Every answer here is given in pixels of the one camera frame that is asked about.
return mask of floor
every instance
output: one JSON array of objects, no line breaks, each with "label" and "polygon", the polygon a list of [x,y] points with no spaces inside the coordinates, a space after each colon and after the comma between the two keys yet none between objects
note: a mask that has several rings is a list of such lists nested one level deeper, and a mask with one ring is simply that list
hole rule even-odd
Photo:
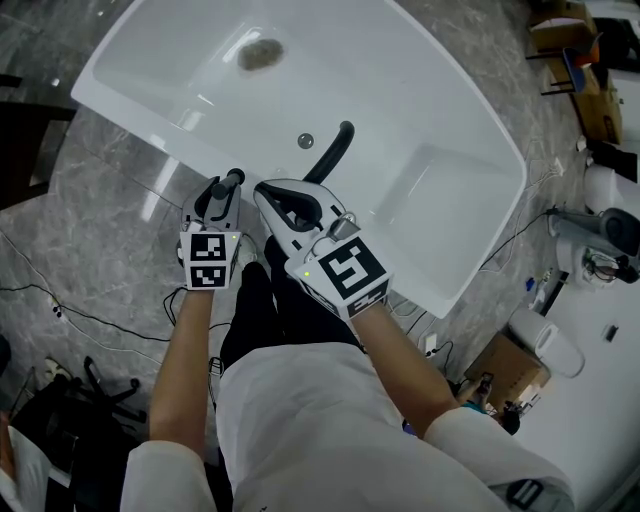
[{"label": "floor", "polygon": [[[1,90],[0,100],[76,107],[69,96],[75,78],[129,3],[0,3],[0,73],[25,78],[20,89]],[[525,192],[501,241],[514,232],[523,208],[520,227],[552,204],[582,206],[584,156],[574,149],[578,122],[567,96],[540,96],[549,81],[544,65],[524,60],[532,51],[526,2],[398,3],[442,42],[480,87],[525,156],[531,183],[547,172],[555,157],[566,169],[563,177]],[[59,133],[64,134],[66,128],[59,127]],[[80,107],[63,137],[49,194],[0,212],[0,230],[62,302],[147,336],[168,338],[171,324],[162,299],[184,282],[174,257],[180,206],[202,180],[188,167]],[[538,188],[540,192],[529,201]],[[248,204],[243,205],[241,226],[264,241],[257,211]],[[508,257],[506,249],[487,268],[497,271]],[[45,285],[43,277],[2,237],[0,261],[1,286]],[[513,257],[502,272],[479,273],[445,319],[427,329],[433,317],[424,315],[411,337],[436,332],[439,344],[451,339],[454,345],[447,375],[455,380],[513,310],[531,299],[526,280],[539,278],[554,266],[553,244],[541,221],[517,239]],[[215,322],[232,318],[237,285],[236,278],[232,289],[216,295]],[[400,300],[391,298],[392,304]],[[408,315],[412,309],[407,304],[397,313]],[[59,320],[47,296],[37,289],[0,293],[0,333],[13,349],[13,360],[0,380],[5,399],[15,396],[32,365],[42,369],[45,356],[55,357],[82,375],[82,361],[89,355],[111,390],[126,387],[130,377],[139,378],[140,393],[129,404],[146,409],[166,343],[142,340],[70,315],[83,332],[64,318]],[[408,328],[417,318],[415,312],[399,317],[399,322]],[[212,330],[212,353],[219,350],[225,330]],[[445,356],[443,351],[434,358],[441,368]],[[209,426],[213,432],[213,414]],[[144,427],[139,427],[139,435],[144,436]],[[210,457],[214,457],[215,436],[210,439]]]}]

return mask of person's right hand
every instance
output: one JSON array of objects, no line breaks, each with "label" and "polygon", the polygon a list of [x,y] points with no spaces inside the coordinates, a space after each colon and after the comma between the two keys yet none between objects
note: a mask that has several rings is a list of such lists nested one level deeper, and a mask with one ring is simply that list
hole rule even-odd
[{"label": "person's right hand", "polygon": [[9,415],[6,412],[0,413],[0,469],[2,469],[11,480],[16,481],[16,470],[13,458],[13,446],[9,436]]}]

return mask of debris in bathtub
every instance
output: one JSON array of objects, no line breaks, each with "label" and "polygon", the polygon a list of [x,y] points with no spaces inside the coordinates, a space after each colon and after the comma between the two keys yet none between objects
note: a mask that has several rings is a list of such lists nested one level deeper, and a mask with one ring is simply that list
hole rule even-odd
[{"label": "debris in bathtub", "polygon": [[261,39],[243,47],[238,54],[238,65],[245,71],[256,71],[274,66],[284,55],[284,47],[275,39]]}]

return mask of black office chair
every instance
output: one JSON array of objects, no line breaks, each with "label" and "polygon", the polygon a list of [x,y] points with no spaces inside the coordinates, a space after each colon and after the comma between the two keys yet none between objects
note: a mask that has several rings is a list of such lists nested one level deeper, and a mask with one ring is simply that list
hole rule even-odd
[{"label": "black office chair", "polygon": [[72,382],[72,389],[77,391],[85,398],[88,398],[95,406],[102,409],[105,412],[111,414],[119,414],[123,418],[127,418],[131,421],[137,421],[139,423],[145,423],[147,421],[147,413],[144,411],[131,412],[120,407],[119,404],[126,398],[135,395],[140,387],[140,381],[138,379],[131,379],[131,388],[118,393],[117,395],[110,396],[104,392],[98,379],[96,379],[91,365],[95,364],[90,357],[84,358],[84,370],[87,373],[87,379],[93,388],[93,391],[82,389],[80,387],[80,379],[74,379]]}]

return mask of marble floor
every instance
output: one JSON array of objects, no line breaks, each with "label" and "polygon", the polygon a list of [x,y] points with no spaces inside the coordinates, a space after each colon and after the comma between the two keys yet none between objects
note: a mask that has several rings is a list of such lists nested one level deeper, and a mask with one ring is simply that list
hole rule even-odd
[{"label": "marble floor", "polygon": [[[0,100],[77,107],[69,96],[73,83],[129,3],[0,3],[0,73],[24,77],[19,89],[0,90]],[[398,3],[440,40],[477,83],[525,156],[530,183],[539,180],[556,157],[566,169],[564,176],[525,192],[501,241],[511,236],[523,208],[521,227],[553,204],[581,207],[585,157],[574,149],[580,129],[568,96],[540,96],[549,81],[544,64],[524,59],[532,51],[526,30],[527,3]],[[49,286],[63,303],[146,336],[168,338],[171,324],[162,299],[184,281],[174,257],[180,206],[203,178],[86,108],[80,107],[71,126],[59,131],[64,137],[49,194],[0,212],[0,230],[8,237],[0,236],[0,286]],[[243,205],[241,227],[259,243],[264,241],[257,211],[249,204]],[[448,365],[448,376],[454,380],[513,310],[530,300],[525,281],[556,266],[544,222],[520,236],[513,251],[502,272],[479,273],[445,319],[427,329],[433,317],[426,314],[411,331],[413,339],[426,330],[438,333],[439,343],[454,342]],[[497,271],[508,257],[506,249],[487,268]],[[217,294],[215,322],[232,318],[237,285],[236,277],[230,290]],[[400,300],[392,297],[394,304]],[[419,312],[409,314],[412,309],[408,304],[397,310],[408,315],[398,318],[405,327],[418,318]],[[0,380],[3,395],[14,396],[28,369],[36,366],[40,371],[47,355],[78,375],[89,355],[110,390],[127,386],[130,377],[139,378],[140,393],[129,404],[146,409],[166,343],[142,340],[69,315],[75,327],[57,319],[47,296],[37,289],[0,292],[0,333],[13,349],[11,364]],[[226,327],[211,331],[212,353],[219,350],[225,332]],[[442,367],[444,351],[435,362]],[[213,413],[209,425],[213,432]],[[139,434],[144,437],[144,427]],[[215,436],[210,438],[213,448]]]}]

